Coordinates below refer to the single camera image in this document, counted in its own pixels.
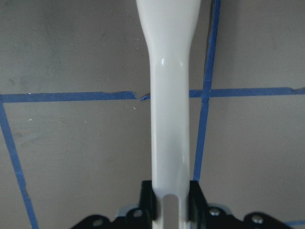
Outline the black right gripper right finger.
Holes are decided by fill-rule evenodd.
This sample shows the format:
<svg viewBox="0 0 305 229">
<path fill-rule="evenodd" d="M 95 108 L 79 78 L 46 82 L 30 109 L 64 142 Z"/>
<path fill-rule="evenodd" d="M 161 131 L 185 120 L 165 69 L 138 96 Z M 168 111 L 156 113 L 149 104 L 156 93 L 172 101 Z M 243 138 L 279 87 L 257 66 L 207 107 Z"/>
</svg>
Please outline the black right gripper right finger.
<svg viewBox="0 0 305 229">
<path fill-rule="evenodd" d="M 190 181 L 188 194 L 188 221 L 190 224 L 207 224 L 207 201 L 199 183 Z"/>
</svg>

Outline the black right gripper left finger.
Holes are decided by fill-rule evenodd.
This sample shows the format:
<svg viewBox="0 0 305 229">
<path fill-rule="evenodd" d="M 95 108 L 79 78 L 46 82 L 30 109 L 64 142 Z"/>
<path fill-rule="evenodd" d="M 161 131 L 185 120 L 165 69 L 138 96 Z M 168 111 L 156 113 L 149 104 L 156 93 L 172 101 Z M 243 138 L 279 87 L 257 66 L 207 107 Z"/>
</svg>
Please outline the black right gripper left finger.
<svg viewBox="0 0 305 229">
<path fill-rule="evenodd" d="M 139 208 L 143 210 L 150 221 L 156 220 L 157 217 L 157 202 L 152 187 L 151 180 L 142 181 L 139 200 Z"/>
</svg>

